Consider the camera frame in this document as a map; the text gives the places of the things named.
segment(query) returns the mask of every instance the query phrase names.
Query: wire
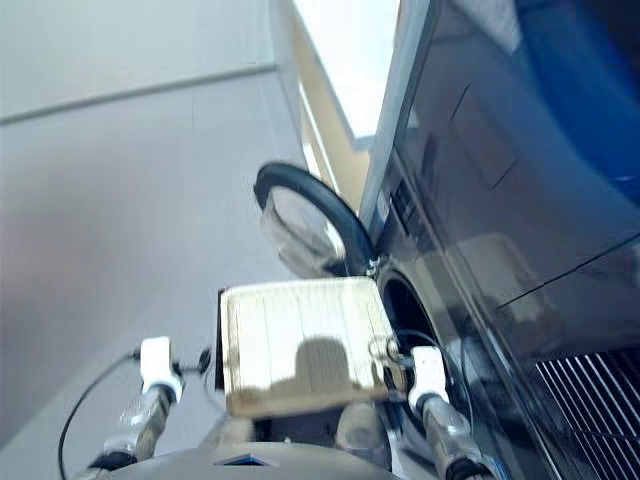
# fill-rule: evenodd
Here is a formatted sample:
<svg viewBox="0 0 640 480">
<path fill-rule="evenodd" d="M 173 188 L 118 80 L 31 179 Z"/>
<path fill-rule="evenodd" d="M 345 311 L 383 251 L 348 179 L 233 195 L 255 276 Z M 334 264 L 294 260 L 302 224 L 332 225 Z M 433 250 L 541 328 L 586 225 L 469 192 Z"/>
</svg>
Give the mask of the wire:
<svg viewBox="0 0 640 480">
<path fill-rule="evenodd" d="M 73 406 L 71 413 L 69 413 L 69 416 L 67 417 L 67 421 L 64 423 L 62 432 L 60 433 L 60 439 L 58 440 L 58 470 L 60 471 L 60 478 L 62 480 L 67 480 L 67 472 L 64 466 L 64 458 L 63 458 L 64 441 L 67 438 L 67 432 L 69 430 L 69 426 L 71 425 L 71 421 L 73 420 L 73 417 L 75 416 L 76 412 L 80 408 L 80 405 L 82 405 L 82 402 L 84 402 L 84 400 L 91 393 L 91 391 L 96 387 L 96 385 L 102 382 L 114 370 L 116 370 L 118 367 L 120 367 L 121 365 L 124 365 L 127 362 L 135 361 L 135 360 L 138 360 L 139 358 L 140 358 L 140 353 L 136 351 L 133 353 L 128 353 L 125 356 L 116 360 L 113 364 L 107 367 L 100 375 L 98 375 L 98 377 L 93 382 L 91 382 L 87 388 L 84 389 L 84 392 L 82 392 L 82 395 L 80 395 L 80 398 L 78 399 L 76 404 Z"/>
<path fill-rule="evenodd" d="M 401 337 L 418 337 L 418 338 L 422 338 L 423 340 L 426 340 L 431 346 L 436 347 L 439 351 L 440 354 L 445 358 L 445 361 L 447 363 L 447 365 L 449 366 L 449 368 L 453 371 L 455 371 L 455 374 L 458 376 L 458 379 L 460 380 L 460 383 L 462 385 L 462 389 L 464 390 L 464 396 L 466 397 L 467 400 L 467 411 L 468 411 L 468 415 L 469 415 L 469 428 L 471 430 L 470 435 L 471 437 L 473 437 L 473 424 L 474 424 L 474 419 L 473 419 L 473 403 L 471 400 L 471 395 L 469 394 L 469 387 L 467 386 L 467 381 L 464 377 L 464 375 L 462 374 L 462 372 L 460 371 L 460 367 L 458 367 L 458 365 L 456 364 L 456 362 L 453 361 L 453 357 L 451 356 L 451 354 L 446 351 L 444 348 L 442 348 L 440 346 L 440 344 L 433 339 L 432 337 L 430 337 L 429 335 L 427 335 L 426 333 L 422 333 L 420 330 L 414 330 L 414 329 L 401 329 L 401 330 L 396 330 L 394 332 L 395 336 L 398 338 Z M 387 354 L 390 353 L 389 350 L 389 342 L 391 342 L 393 340 L 393 337 L 390 337 L 389 340 L 387 340 Z"/>
</svg>

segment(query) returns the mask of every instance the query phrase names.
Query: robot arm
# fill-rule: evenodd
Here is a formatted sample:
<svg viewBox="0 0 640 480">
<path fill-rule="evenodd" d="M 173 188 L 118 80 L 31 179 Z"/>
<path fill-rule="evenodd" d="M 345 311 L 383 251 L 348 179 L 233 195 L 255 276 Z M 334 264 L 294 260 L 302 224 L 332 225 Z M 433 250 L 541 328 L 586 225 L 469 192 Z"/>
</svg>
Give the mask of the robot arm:
<svg viewBox="0 0 640 480">
<path fill-rule="evenodd" d="M 415 385 L 408 395 L 409 405 L 422 418 L 438 476 L 442 480 L 495 479 L 471 436 L 469 421 L 448 402 L 440 351 L 415 347 L 411 354 Z"/>
<path fill-rule="evenodd" d="M 142 394 L 120 418 L 119 429 L 102 453 L 74 480 L 106 480 L 110 472 L 153 457 L 169 409 L 182 397 L 183 381 L 174 371 L 168 337 L 149 338 L 140 347 Z"/>
</svg>

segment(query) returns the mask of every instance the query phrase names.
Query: floor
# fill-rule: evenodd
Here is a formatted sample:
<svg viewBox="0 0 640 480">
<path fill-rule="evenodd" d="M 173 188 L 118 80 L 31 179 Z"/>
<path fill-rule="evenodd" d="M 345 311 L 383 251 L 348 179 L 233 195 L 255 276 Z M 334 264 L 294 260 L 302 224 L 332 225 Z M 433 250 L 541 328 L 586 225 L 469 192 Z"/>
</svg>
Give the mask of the floor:
<svg viewBox="0 0 640 480">
<path fill-rule="evenodd" d="M 268 159 L 303 156 L 275 73 L 1 128 L 0 477 L 55 478 L 65 417 L 108 363 L 156 335 L 195 362 L 214 340 L 219 288 L 290 278 L 251 187 Z M 69 472 L 138 391 L 126 367 L 87 400 Z M 221 405 L 188 379 L 157 453 L 197 445 Z"/>
</svg>

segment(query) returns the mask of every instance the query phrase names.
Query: washing machine door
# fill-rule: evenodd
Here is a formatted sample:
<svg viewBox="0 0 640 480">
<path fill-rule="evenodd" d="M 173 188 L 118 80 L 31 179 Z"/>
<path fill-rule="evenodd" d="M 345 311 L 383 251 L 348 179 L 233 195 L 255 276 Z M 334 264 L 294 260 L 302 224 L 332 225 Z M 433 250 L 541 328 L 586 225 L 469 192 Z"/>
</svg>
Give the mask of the washing machine door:
<svg viewBox="0 0 640 480">
<path fill-rule="evenodd" d="M 367 231 L 330 188 L 305 170 L 270 162 L 253 187 L 261 226 L 301 278 L 367 275 L 376 258 Z"/>
</svg>

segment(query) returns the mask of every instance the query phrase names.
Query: metal grille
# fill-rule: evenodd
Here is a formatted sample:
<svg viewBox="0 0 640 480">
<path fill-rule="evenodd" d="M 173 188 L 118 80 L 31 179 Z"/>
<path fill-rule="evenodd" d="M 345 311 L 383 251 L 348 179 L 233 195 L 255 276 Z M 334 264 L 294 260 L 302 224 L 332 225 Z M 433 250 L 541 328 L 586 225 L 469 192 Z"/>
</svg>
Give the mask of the metal grille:
<svg viewBox="0 0 640 480">
<path fill-rule="evenodd" d="M 601 480 L 640 480 L 640 349 L 537 364 Z"/>
</svg>

